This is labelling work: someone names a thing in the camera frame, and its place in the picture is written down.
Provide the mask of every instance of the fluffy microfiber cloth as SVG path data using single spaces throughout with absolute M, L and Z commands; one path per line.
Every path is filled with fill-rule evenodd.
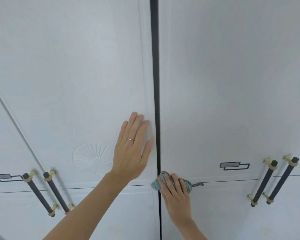
M 164 183 L 164 185 L 167 186 L 167 182 L 166 182 L 166 180 L 164 179 L 164 174 L 165 174 L 165 173 L 167 173 L 167 172 L 166 172 L 166 171 L 162 171 L 162 172 L 159 174 L 158 177 L 162 180 L 162 182 Z M 170 179 L 171 182 L 172 182 L 172 185 L 174 186 L 174 180 L 173 180 L 173 178 L 171 177 L 170 174 L 168 174 L 168 176 L 169 176 L 169 179 Z M 185 179 L 184 179 L 184 183 L 185 183 L 185 186 L 187 187 L 188 193 L 191 192 L 192 187 L 203 186 L 203 185 L 204 185 L 203 183 L 194 183 L 194 184 L 192 184 L 192 183 L 190 183 L 188 180 L 185 180 Z M 160 184 L 159 184 L 159 182 L 158 182 L 158 179 L 156 179 L 155 181 L 152 182 L 151 187 L 152 187 L 154 190 L 161 190 L 161 187 L 160 187 Z

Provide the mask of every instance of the black and gold handle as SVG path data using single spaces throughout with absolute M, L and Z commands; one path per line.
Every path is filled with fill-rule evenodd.
M 277 185 L 273 189 L 271 195 L 268 196 L 265 192 L 263 192 L 263 196 L 266 197 L 268 205 L 270 205 L 271 203 L 273 203 L 276 195 L 280 191 L 281 187 L 284 185 L 284 182 L 287 180 L 287 178 L 289 177 L 289 175 L 292 172 L 292 170 L 294 169 L 294 167 L 298 166 L 299 158 L 297 158 L 297 157 L 293 157 L 291 159 L 290 156 L 285 155 L 283 157 L 283 160 L 287 161 L 289 165 L 286 168 L 286 170 L 284 171 L 284 173 L 282 174 L 280 180 L 278 181 Z
M 258 200 L 259 200 L 260 196 L 262 195 L 266 185 L 268 184 L 268 182 L 272 176 L 272 173 L 274 172 L 274 170 L 277 169 L 278 162 L 276 160 L 272 161 L 270 158 L 266 158 L 266 159 L 264 159 L 263 162 L 268 165 L 268 171 L 266 172 L 266 174 L 256 192 L 256 195 L 254 197 L 252 197 L 252 195 L 248 194 L 248 198 L 250 199 L 252 207 L 255 207 L 258 204 Z
M 24 175 L 22 175 L 23 181 L 29 185 L 33 193 L 36 195 L 36 197 L 40 200 L 40 202 L 44 206 L 44 208 L 46 208 L 48 215 L 54 217 L 56 215 L 55 210 L 58 206 L 57 204 L 54 204 L 52 207 L 49 206 L 48 202 L 46 201 L 46 199 L 41 194 L 41 192 L 39 191 L 39 189 L 37 188 L 37 186 L 32 180 L 33 176 L 35 175 L 37 175 L 37 172 L 35 170 L 30 171 L 30 173 L 25 173 Z
M 65 203 L 65 201 L 63 200 L 61 194 L 59 193 L 59 190 L 56 188 L 56 185 L 54 184 L 53 180 L 52 180 L 52 176 L 56 174 L 55 170 L 50 170 L 49 172 L 44 172 L 43 176 L 44 176 L 44 181 L 46 181 L 48 183 L 48 185 L 50 186 L 52 192 L 54 193 L 54 195 L 56 196 L 57 200 L 59 201 L 60 205 L 62 206 L 62 208 L 64 209 L 64 213 L 67 215 L 70 210 L 73 208 L 72 204 L 67 205 Z

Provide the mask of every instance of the white cabinet door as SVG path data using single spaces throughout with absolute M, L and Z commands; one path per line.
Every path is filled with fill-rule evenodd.
M 162 170 L 257 179 L 300 158 L 300 0 L 159 0 L 159 39 Z
M 252 208 L 247 195 L 256 182 L 213 182 L 193 188 L 192 216 L 209 240 L 300 240 L 300 176 L 288 177 L 274 203 L 266 204 L 261 196 Z M 183 239 L 164 206 L 162 239 Z
M 22 178 L 31 170 L 41 173 L 40 164 L 0 102 L 0 193 L 31 190 Z M 40 190 L 46 186 L 39 177 L 33 181 Z
M 78 205 L 92 189 L 68 190 Z M 49 204 L 47 191 L 41 192 Z M 0 235 L 5 240 L 41 240 L 64 217 L 62 208 L 50 217 L 32 192 L 0 193 Z M 147 186 L 128 186 L 106 212 L 91 240 L 160 239 L 158 193 Z
M 156 138 L 149 0 L 0 0 L 0 97 L 61 188 L 94 187 L 132 111 Z

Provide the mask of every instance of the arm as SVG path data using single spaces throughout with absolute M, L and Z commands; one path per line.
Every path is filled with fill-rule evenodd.
M 91 237 L 118 194 L 139 177 L 147 165 L 152 141 L 146 143 L 141 154 L 149 124 L 149 121 L 142 121 L 143 115 L 136 112 L 131 114 L 129 122 L 124 121 L 114 149 L 112 170 L 43 240 L 88 240 Z
M 158 178 L 161 187 L 161 193 L 166 204 L 169 216 L 173 224 L 178 228 L 185 240 L 208 240 L 199 230 L 191 216 L 191 202 L 182 178 L 180 181 L 175 173 L 172 174 L 175 186 L 169 179 L 168 174 L 164 174 L 164 183 Z

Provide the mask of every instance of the finger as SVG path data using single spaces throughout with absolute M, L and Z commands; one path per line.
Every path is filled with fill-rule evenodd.
M 134 140 L 133 146 L 140 150 L 142 148 L 143 137 L 145 136 L 148 125 L 149 125 L 149 121 L 145 120 L 136 133 L 136 138 Z
M 158 182 L 160 184 L 161 191 L 164 193 L 165 197 L 169 198 L 170 196 L 172 196 L 167 186 L 164 185 L 164 182 L 159 177 L 158 177 Z
M 172 178 L 174 180 L 174 188 L 176 189 L 176 191 L 178 192 L 178 194 L 183 194 L 182 193 L 182 189 L 181 189 L 181 186 L 180 186 L 180 183 L 179 183 L 179 180 L 178 180 L 178 176 L 175 174 L 175 173 L 172 173 Z
M 168 200 L 167 200 L 167 197 L 166 197 L 166 195 L 164 194 L 164 192 L 161 192 L 161 194 L 162 194 L 162 197 L 163 197 L 163 199 L 164 199 L 164 203 L 166 204 L 166 208 L 167 208 L 167 210 L 168 210 Z
M 171 194 L 172 194 L 173 196 L 177 196 L 178 193 L 176 192 L 176 189 L 174 188 L 174 186 L 173 186 L 173 184 L 172 184 L 172 182 L 171 182 L 171 180 L 170 180 L 170 178 L 169 178 L 169 176 L 168 176 L 168 173 L 165 173 L 165 174 L 163 175 L 163 177 L 164 177 L 164 179 L 165 179 L 166 182 L 167 182 L 167 186 L 168 186 L 168 189 L 170 190 Z
M 124 131 L 126 129 L 126 126 L 128 124 L 128 121 L 124 121 L 122 126 L 121 126 L 121 130 L 120 130 L 120 133 L 119 133 L 119 137 L 118 137 L 118 141 L 117 141 L 117 144 L 119 144 L 121 141 L 122 141 L 122 138 L 124 136 Z
M 129 122 L 127 124 L 127 127 L 126 129 L 124 130 L 124 134 L 123 134 L 123 138 L 122 138 L 122 141 L 125 142 L 127 141 L 128 139 L 128 135 L 129 135 L 129 132 L 130 132 L 130 129 L 134 123 L 134 121 L 136 120 L 136 117 L 138 116 L 138 113 L 137 112 L 132 112 L 131 116 L 130 116 L 130 119 L 129 119 Z
M 149 155 L 152 150 L 152 144 L 153 144 L 152 140 L 147 141 L 147 143 L 145 144 L 139 164 L 144 166 L 148 164 Z
M 181 184 L 181 189 L 182 189 L 182 192 L 185 196 L 189 196 L 188 194 L 188 190 L 187 190 L 187 187 L 186 187 L 186 183 L 185 181 L 183 180 L 183 178 L 180 178 L 180 184 Z
M 144 115 L 143 114 L 140 114 L 136 117 L 136 120 L 134 121 L 133 125 L 131 126 L 131 129 L 129 131 L 129 135 L 128 135 L 128 138 L 134 140 L 136 138 L 136 134 L 137 134 L 137 131 L 139 129 L 139 126 L 140 124 L 142 123 L 143 121 L 143 118 L 144 118 Z

